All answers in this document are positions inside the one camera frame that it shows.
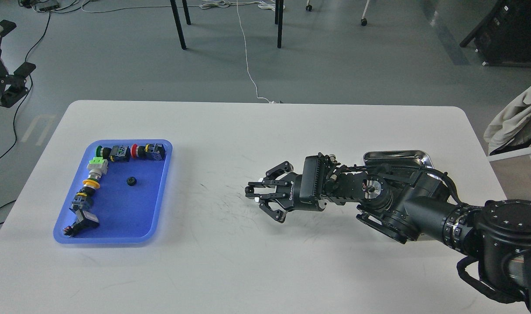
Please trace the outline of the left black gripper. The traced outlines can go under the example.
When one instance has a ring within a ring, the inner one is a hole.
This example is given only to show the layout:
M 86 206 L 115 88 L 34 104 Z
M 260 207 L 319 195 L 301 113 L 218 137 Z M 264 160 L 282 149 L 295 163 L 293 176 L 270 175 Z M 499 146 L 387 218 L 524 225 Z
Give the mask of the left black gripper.
M 10 20 L 0 21 L 0 58 L 2 38 L 16 27 L 17 25 Z M 35 69 L 35 64 L 23 62 L 13 74 L 10 74 L 0 59 L 0 106 L 10 108 L 28 94 L 26 79 Z

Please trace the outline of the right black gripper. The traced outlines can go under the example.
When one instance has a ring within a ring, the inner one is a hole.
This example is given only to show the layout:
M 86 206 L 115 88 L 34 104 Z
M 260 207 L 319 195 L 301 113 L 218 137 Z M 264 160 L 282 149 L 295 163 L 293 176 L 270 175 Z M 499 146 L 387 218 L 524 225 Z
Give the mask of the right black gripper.
M 284 223 L 289 210 L 303 210 L 322 212 L 326 201 L 322 198 L 325 177 L 333 167 L 330 155 L 315 155 L 305 158 L 301 175 L 293 172 L 293 165 L 283 161 L 279 165 L 266 171 L 265 177 L 259 180 L 260 186 L 294 186 L 293 207 L 292 198 L 288 192 L 275 192 L 246 195 L 253 199 L 259 208 L 274 221 Z

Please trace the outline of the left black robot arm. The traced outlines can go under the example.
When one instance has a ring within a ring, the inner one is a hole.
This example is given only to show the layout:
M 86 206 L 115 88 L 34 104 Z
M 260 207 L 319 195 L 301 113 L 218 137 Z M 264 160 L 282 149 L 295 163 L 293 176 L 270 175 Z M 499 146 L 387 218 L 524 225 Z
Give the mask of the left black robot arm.
M 16 24 L 10 20 L 0 22 L 0 106 L 12 107 L 17 101 L 28 95 L 29 89 L 25 86 L 26 78 L 36 69 L 36 65 L 24 62 L 13 74 L 1 60 L 1 41 L 4 36 L 16 28 Z

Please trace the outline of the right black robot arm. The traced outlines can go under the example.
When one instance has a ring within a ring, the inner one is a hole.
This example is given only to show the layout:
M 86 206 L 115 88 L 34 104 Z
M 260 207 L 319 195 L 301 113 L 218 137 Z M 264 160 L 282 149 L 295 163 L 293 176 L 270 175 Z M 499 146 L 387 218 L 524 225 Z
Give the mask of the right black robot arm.
M 524 302 L 531 313 L 531 201 L 460 200 L 448 176 L 406 161 L 347 166 L 335 155 L 306 157 L 303 173 L 285 161 L 245 196 L 279 223 L 288 212 L 321 212 L 327 203 L 357 203 L 357 219 L 405 244 L 423 234 L 461 253 L 459 277 L 487 298 Z

